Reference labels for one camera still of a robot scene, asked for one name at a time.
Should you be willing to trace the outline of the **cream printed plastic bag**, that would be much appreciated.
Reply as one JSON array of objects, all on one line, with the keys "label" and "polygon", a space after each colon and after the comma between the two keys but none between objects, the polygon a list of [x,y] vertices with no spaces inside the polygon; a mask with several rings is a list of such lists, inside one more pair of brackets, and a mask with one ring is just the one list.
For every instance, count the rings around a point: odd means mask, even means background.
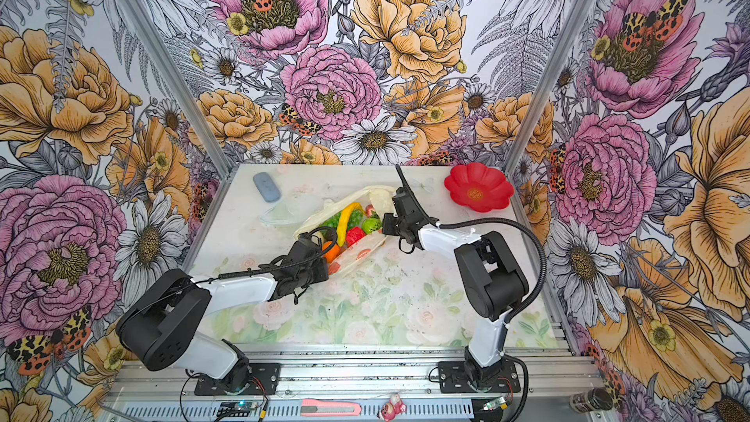
[{"label": "cream printed plastic bag", "polygon": [[383,221],[395,212],[393,197],[396,188],[368,186],[333,201],[326,199],[322,208],[312,215],[293,234],[295,240],[314,229],[314,239],[322,241],[322,249],[330,250],[323,256],[330,277],[343,277],[353,271],[371,253],[382,246]]}]

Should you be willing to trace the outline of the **green circuit board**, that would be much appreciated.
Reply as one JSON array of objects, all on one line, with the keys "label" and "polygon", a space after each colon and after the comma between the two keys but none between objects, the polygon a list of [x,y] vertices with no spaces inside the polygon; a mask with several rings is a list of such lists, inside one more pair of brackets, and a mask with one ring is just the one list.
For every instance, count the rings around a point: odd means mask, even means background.
[{"label": "green circuit board", "polygon": [[217,418],[248,417],[255,414],[262,405],[254,401],[222,402],[217,412]]}]

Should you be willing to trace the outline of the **small pink figurine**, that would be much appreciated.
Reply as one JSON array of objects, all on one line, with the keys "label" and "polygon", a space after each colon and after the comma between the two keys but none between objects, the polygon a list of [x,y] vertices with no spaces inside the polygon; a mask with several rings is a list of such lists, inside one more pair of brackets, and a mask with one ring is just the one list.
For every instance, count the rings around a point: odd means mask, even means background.
[{"label": "small pink figurine", "polygon": [[378,418],[384,422],[393,422],[407,412],[407,406],[398,393],[392,394],[388,402],[379,410]]}]

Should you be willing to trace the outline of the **pink utility knife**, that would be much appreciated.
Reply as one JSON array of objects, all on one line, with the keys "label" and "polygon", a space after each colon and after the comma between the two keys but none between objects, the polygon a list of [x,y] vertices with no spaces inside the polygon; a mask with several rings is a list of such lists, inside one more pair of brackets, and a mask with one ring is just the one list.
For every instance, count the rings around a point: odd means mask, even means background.
[{"label": "pink utility knife", "polygon": [[358,417],[361,405],[356,402],[335,402],[305,399],[300,415],[305,417]]}]

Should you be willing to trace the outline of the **red flower-shaped plate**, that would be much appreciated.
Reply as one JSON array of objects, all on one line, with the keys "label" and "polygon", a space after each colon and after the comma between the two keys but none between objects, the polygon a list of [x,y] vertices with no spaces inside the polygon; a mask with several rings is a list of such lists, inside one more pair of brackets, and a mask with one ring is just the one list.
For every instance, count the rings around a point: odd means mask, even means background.
[{"label": "red flower-shaped plate", "polygon": [[505,209],[514,195],[502,171],[476,162],[452,167],[443,185],[454,203],[478,213]]}]

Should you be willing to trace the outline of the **fake green grapes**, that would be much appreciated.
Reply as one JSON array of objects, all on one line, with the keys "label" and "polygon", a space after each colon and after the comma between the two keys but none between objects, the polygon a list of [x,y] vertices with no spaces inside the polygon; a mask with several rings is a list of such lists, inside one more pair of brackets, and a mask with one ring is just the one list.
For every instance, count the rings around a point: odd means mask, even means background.
[{"label": "fake green grapes", "polygon": [[[328,218],[326,221],[323,222],[324,226],[337,229],[341,215],[342,215],[341,212],[337,212],[335,215],[333,215],[332,217]],[[363,213],[363,211],[360,211],[359,209],[353,210],[348,219],[347,231],[355,227],[359,227],[363,223],[364,220],[365,220],[365,214]]]}]

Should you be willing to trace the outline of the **fake green lime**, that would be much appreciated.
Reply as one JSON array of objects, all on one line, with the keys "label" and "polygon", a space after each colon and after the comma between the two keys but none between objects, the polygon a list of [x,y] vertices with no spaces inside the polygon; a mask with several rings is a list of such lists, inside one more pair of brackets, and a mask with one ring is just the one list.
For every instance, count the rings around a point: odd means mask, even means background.
[{"label": "fake green lime", "polygon": [[373,234],[382,229],[382,221],[377,217],[369,217],[362,222],[361,228],[365,234]]}]

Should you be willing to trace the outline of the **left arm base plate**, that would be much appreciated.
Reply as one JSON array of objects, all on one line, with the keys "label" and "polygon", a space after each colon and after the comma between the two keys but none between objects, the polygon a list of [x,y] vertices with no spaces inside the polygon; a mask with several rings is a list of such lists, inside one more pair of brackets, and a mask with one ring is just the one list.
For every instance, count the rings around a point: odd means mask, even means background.
[{"label": "left arm base plate", "polygon": [[195,396],[273,396],[277,392],[279,363],[238,363],[222,379],[198,377]]}]

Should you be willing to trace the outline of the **dark cylindrical can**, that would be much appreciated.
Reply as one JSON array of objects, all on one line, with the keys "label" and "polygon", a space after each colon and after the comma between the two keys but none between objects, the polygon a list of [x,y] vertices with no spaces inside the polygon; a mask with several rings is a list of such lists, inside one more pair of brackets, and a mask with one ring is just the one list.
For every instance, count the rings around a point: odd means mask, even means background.
[{"label": "dark cylindrical can", "polygon": [[570,407],[577,413],[609,411],[614,408],[613,395],[605,388],[593,388],[570,397]]}]

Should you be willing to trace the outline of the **blue-grey eraser block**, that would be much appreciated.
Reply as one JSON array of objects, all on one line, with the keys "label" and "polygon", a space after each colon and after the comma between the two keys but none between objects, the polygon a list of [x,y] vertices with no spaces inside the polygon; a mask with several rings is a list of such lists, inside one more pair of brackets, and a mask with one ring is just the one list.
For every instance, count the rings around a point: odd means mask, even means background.
[{"label": "blue-grey eraser block", "polygon": [[265,202],[274,203],[279,201],[281,198],[281,192],[269,173],[259,172],[253,176],[252,180],[258,193]]}]

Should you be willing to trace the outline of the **fake yellow banana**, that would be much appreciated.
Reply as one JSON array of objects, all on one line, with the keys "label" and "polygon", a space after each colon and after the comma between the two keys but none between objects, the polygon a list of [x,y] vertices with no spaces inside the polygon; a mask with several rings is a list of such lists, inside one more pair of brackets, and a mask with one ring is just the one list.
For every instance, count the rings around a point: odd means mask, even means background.
[{"label": "fake yellow banana", "polygon": [[359,227],[364,218],[364,210],[357,202],[348,205],[340,212],[339,222],[336,229],[337,244],[339,246],[345,244],[347,232],[355,227]]}]

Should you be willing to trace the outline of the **fake orange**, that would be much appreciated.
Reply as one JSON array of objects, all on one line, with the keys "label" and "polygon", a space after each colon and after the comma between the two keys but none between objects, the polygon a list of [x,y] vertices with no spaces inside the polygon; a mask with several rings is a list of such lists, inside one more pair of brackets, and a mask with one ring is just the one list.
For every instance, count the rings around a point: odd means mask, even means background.
[{"label": "fake orange", "polygon": [[327,241],[323,245],[324,259],[328,264],[332,264],[341,254],[341,247],[335,241]]}]

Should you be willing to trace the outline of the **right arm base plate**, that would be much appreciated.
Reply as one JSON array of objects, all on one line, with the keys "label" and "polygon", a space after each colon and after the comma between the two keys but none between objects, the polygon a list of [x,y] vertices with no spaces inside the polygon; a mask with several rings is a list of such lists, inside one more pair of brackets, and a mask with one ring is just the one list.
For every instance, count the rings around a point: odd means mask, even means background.
[{"label": "right arm base plate", "polygon": [[472,361],[441,361],[437,365],[437,382],[443,394],[521,392],[519,373],[507,359],[491,367],[480,367]]}]

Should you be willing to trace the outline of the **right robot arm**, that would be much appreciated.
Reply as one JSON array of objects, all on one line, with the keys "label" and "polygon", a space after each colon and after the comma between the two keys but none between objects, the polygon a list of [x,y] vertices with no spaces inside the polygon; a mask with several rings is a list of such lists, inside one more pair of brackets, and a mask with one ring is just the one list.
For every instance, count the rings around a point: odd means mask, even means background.
[{"label": "right robot arm", "polygon": [[443,229],[408,187],[397,189],[393,201],[396,212],[384,215],[384,234],[457,266],[465,295],[480,317],[465,351],[464,379],[476,390],[490,389],[511,371],[505,341],[511,314],[529,294],[523,270],[500,232]]}]

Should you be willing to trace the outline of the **aluminium frame rail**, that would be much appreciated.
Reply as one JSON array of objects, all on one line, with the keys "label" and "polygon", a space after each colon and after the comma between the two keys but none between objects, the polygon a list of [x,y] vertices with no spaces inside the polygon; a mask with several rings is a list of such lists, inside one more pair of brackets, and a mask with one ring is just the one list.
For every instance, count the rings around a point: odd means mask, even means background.
[{"label": "aluminium frame rail", "polygon": [[513,349],[525,369],[517,369],[521,392],[514,394],[443,394],[438,382],[441,361],[463,363],[463,352],[450,348],[373,346],[248,346],[250,363],[281,365],[273,396],[200,397],[198,378],[183,369],[150,372],[126,363],[102,403],[102,421],[214,421],[222,402],[254,401],[262,407],[248,417],[224,421],[346,421],[353,417],[305,417],[305,399],[356,402],[359,421],[375,421],[392,394],[407,406],[402,421],[507,420],[522,408],[523,421],[609,421],[608,413],[576,413],[570,397],[603,387],[593,359],[576,357],[568,348]]}]

